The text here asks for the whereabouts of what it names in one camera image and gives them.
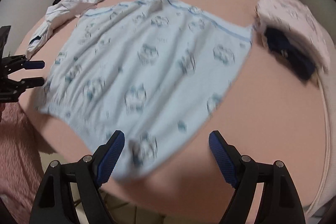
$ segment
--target peach mattress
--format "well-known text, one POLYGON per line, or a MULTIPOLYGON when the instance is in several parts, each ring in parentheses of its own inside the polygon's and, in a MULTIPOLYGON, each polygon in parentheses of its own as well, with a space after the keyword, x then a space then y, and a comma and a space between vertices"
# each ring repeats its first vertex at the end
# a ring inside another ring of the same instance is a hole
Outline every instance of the peach mattress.
MULTIPOLYGON (((121 1, 105 0, 98 7, 121 1)), ((253 24, 257 0, 181 0, 240 26, 253 24)), ((43 76, 78 19, 62 26, 33 57, 44 60, 43 70, 18 71, 13 79, 43 76)), ((24 54, 27 34, 16 54, 24 54)), ((79 137, 62 121, 33 109, 34 90, 20 97, 20 105, 43 138, 69 162, 89 154, 79 137)), ((224 101, 195 137, 147 177, 117 184, 110 179, 103 188, 123 200, 160 213, 204 222, 219 222, 233 194, 208 147, 208 136, 219 130, 241 154, 258 162, 285 162, 303 206, 310 205, 321 183, 326 134, 323 100, 317 87, 304 85, 278 63, 255 38, 249 57, 224 101)), ((255 194, 249 220, 258 209, 262 185, 255 194)))

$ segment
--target dark blue garment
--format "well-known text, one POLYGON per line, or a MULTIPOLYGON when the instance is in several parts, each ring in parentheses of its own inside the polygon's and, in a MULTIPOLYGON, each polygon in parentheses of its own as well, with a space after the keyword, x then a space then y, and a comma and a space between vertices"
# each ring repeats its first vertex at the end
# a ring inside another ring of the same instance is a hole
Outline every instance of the dark blue garment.
POLYGON ((271 52, 281 54, 291 64, 295 74, 302 80, 309 80, 314 73, 315 64, 297 48, 290 44, 282 31, 267 28, 265 32, 267 44, 271 52))

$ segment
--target metal screw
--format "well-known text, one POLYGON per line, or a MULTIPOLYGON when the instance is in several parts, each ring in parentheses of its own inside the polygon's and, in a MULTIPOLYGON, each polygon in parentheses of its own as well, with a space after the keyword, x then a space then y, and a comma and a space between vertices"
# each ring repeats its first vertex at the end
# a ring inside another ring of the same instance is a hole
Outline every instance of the metal screw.
POLYGON ((56 160, 53 160, 53 161, 50 163, 50 166, 51 166, 52 168, 56 167, 57 165, 58 165, 58 161, 56 161, 56 160))
POLYGON ((83 158, 83 161, 85 161, 85 162, 89 162, 89 161, 91 161, 92 160, 92 156, 91 155, 87 155, 87 156, 85 156, 84 158, 83 158))
POLYGON ((244 161, 244 162, 249 162, 249 161, 251 161, 251 158, 247 155, 244 155, 244 156, 241 157, 241 160, 244 161))
POLYGON ((284 163, 282 162, 282 161, 280 161, 280 160, 278 160, 276 163, 275 163, 275 165, 277 166, 277 167, 283 167, 284 166, 284 163))

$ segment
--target tile floor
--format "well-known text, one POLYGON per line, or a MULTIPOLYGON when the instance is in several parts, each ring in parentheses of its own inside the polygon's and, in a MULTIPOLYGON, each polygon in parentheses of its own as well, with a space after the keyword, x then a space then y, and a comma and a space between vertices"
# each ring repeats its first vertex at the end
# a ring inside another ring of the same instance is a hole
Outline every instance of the tile floor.
MULTIPOLYGON (((58 160, 60 163, 67 163, 59 154, 45 154, 41 153, 42 167, 45 171, 53 160, 58 160)), ((76 183, 71 183, 71 190, 73 193, 73 200, 79 200, 79 193, 76 183)), ((195 221, 186 220, 182 218, 175 218, 170 216, 163 216, 155 212, 150 212, 142 208, 136 207, 130 203, 126 203, 114 196, 101 193, 105 205, 109 210, 112 218, 118 224, 200 224, 195 221)), ((80 203, 76 207, 78 218, 81 224, 88 224, 83 206, 80 203)))

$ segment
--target light blue cloth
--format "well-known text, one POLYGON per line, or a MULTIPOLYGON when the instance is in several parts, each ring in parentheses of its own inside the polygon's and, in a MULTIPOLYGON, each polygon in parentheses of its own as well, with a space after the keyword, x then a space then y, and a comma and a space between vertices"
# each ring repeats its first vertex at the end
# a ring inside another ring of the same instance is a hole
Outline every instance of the light blue cloth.
POLYGON ((251 28, 178 0, 89 10, 35 105, 66 122, 92 152, 123 131, 125 148, 112 176, 140 177, 198 131, 250 48, 251 28))

